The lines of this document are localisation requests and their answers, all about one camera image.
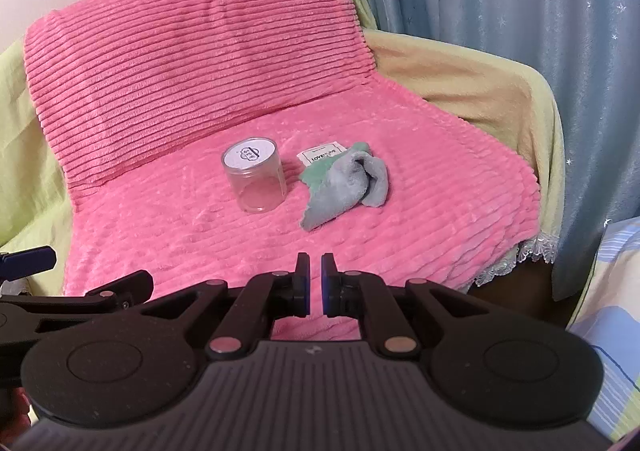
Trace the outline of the pink corduroy blanket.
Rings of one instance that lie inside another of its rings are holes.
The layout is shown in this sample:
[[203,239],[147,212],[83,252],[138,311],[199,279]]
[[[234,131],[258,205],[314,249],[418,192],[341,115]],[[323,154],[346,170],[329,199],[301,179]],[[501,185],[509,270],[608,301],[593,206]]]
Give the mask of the pink corduroy blanket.
[[[82,0],[29,27],[24,61],[73,206],[67,295],[139,269],[158,296],[238,286],[298,253],[464,289],[538,230],[533,169],[382,76],[352,0]],[[257,214],[221,163],[251,137],[286,182]],[[307,232],[296,155],[330,141],[367,142],[390,194]]]

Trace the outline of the blue star curtain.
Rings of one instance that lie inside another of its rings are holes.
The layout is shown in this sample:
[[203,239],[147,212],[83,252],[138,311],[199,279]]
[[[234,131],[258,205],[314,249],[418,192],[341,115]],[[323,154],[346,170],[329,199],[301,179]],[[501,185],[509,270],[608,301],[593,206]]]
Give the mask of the blue star curtain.
[[639,0],[368,0],[378,26],[533,67],[559,107],[565,209],[553,294],[584,286],[607,224],[639,212]]

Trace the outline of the green grey cleaning cloth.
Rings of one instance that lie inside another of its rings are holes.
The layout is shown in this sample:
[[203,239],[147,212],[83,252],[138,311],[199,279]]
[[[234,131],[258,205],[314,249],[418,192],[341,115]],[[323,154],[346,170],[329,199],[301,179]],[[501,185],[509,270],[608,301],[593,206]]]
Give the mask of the green grey cleaning cloth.
[[300,226],[309,232],[362,205],[385,204],[390,182],[385,163],[374,156],[367,142],[319,158],[299,175],[309,191]]

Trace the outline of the clear plastic jar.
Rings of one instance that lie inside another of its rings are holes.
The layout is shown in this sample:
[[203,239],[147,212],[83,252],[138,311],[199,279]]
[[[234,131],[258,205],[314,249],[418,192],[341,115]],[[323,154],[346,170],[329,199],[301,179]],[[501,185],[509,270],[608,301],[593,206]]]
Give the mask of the clear plastic jar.
[[271,139],[251,137],[236,142],[221,155],[221,163],[242,210],[266,212],[285,200],[284,171]]

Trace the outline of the white blanket label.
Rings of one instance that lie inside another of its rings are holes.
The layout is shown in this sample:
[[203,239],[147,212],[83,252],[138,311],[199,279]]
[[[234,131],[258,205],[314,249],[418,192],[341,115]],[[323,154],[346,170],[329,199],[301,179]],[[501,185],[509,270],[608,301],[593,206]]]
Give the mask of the white blanket label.
[[306,150],[299,152],[296,157],[305,167],[309,167],[320,159],[337,156],[346,151],[347,148],[341,145],[340,142],[332,141],[313,146],[312,148],[306,148]]

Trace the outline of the blue striped pillow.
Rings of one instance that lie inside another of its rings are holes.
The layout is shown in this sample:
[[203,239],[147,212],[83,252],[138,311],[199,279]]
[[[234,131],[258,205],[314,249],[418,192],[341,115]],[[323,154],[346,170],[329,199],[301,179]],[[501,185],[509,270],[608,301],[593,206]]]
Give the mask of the blue striped pillow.
[[597,351],[604,379],[589,422],[612,441],[639,427],[639,219],[609,223],[568,330]]

